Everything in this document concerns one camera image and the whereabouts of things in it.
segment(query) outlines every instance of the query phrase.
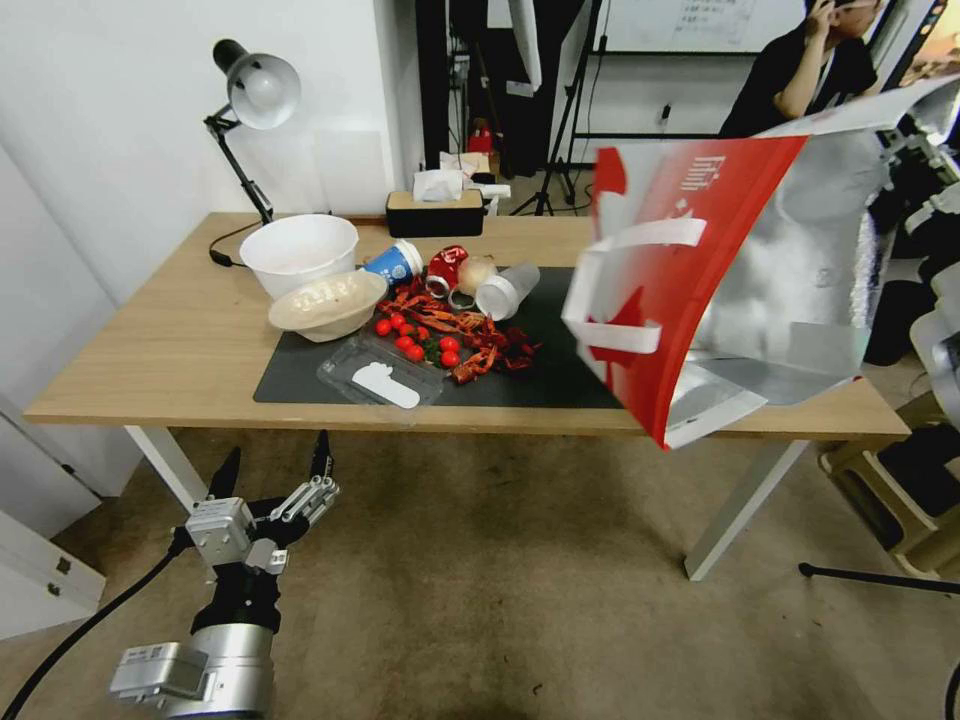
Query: whiteboard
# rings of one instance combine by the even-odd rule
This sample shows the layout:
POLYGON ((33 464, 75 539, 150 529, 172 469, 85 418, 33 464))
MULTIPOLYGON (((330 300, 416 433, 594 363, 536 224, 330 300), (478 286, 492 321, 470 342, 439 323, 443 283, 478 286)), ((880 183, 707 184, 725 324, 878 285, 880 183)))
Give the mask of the whiteboard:
POLYGON ((803 0, 603 0, 593 49, 606 25, 607 52, 755 53, 804 17, 803 0))

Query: lamp arm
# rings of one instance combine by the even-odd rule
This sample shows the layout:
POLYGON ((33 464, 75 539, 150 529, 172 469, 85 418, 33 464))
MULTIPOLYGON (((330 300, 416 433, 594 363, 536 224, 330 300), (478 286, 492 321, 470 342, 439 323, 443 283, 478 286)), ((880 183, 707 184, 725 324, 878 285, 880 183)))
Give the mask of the lamp arm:
POLYGON ((243 168, 240 167, 240 163, 237 162, 237 158, 227 145, 226 134, 240 124, 239 120, 224 119, 223 115, 229 109, 230 106, 225 105, 213 115, 204 118, 203 124, 207 126, 207 130, 209 130, 210 134, 216 139, 217 145, 220 146, 220 150, 227 158, 227 162, 230 163, 230 167, 233 168, 233 171, 240 179, 240 187, 243 188, 247 197, 250 198, 250 202, 257 208, 257 212, 260 213, 260 219, 263 221, 263 224, 266 225, 273 220, 273 204, 267 196, 263 194, 263 191, 257 183, 248 178, 247 174, 243 172, 243 168))

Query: hand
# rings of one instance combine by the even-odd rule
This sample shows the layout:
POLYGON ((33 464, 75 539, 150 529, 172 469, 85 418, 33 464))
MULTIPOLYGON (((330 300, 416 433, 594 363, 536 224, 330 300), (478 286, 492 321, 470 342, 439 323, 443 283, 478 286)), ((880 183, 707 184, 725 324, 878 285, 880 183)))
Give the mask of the hand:
POLYGON ((834 0, 816 0, 807 15, 807 37, 825 38, 835 9, 834 0))

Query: black shirt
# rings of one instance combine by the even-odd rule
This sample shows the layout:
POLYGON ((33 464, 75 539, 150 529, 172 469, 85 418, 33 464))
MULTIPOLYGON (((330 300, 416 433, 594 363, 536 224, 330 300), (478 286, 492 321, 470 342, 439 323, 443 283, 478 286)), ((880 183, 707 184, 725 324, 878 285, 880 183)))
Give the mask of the black shirt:
MULTIPOLYGON (((796 74, 804 50, 806 29, 801 24, 760 52, 720 128, 720 137, 749 137, 787 122, 788 118, 773 104, 773 97, 796 74)), ((827 73, 823 88, 807 108, 808 115, 823 110, 838 94, 859 95, 877 81, 870 53, 860 38, 844 40, 833 49, 833 62, 827 73)))

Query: wooden table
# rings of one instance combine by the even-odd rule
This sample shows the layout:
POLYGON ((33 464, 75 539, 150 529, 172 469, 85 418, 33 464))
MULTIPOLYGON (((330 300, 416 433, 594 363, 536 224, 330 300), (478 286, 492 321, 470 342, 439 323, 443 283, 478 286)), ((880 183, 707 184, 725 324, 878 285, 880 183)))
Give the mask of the wooden table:
MULTIPOLYGON (((279 332, 266 321, 269 298, 253 275, 210 262, 207 246, 256 219, 213 213, 157 270, 28 408, 37 423, 123 425, 185 507, 205 484, 168 426, 404 432, 638 436, 624 410, 512 407, 422 407, 412 411, 358 405, 257 403, 253 393, 279 332)), ((357 258, 373 257, 392 238, 379 225, 359 227, 357 258)), ((233 252, 246 235, 220 245, 233 252)), ((573 265, 590 238, 587 218, 488 218, 484 234, 459 241, 492 253, 500 264, 530 260, 573 265)), ((417 240, 424 258, 450 238, 417 240)), ((685 561, 704 577, 810 440, 876 440, 908 434, 876 389, 863 379, 791 407, 764 407, 717 433, 768 441, 685 561)))

